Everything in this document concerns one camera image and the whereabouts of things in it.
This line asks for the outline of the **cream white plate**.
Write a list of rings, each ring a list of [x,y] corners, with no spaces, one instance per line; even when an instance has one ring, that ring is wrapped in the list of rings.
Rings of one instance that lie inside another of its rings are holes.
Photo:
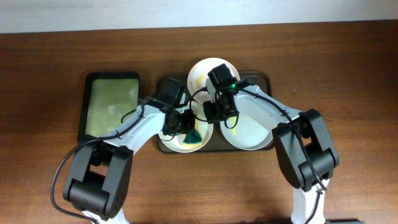
[[[179,105],[167,115],[160,142],[172,152],[189,153],[203,148],[213,134],[213,124],[205,121],[203,106],[196,101]]]

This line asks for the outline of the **green yellow sponge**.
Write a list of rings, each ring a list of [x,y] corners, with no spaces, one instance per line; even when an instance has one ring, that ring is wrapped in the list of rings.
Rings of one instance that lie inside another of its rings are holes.
[[[183,140],[183,143],[188,145],[201,144],[202,142],[203,142],[202,136],[200,132],[197,131],[196,129],[187,133]]]

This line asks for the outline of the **pink plate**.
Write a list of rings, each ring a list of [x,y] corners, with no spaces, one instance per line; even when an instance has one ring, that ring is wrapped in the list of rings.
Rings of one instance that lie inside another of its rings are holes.
[[[228,61],[222,58],[206,58],[197,62],[189,71],[187,78],[187,87],[191,96],[199,89],[206,87],[206,80],[208,79],[208,73],[215,67],[225,64],[233,77],[240,80],[237,69]]]

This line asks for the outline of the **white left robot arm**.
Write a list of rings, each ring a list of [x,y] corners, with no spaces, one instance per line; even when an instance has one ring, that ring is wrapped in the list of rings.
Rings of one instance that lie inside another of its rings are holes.
[[[147,97],[118,128],[86,137],[68,154],[72,164],[63,198],[77,210],[70,216],[92,223],[126,223],[126,199],[135,153],[156,134],[172,137],[193,131],[194,112],[178,98]]]

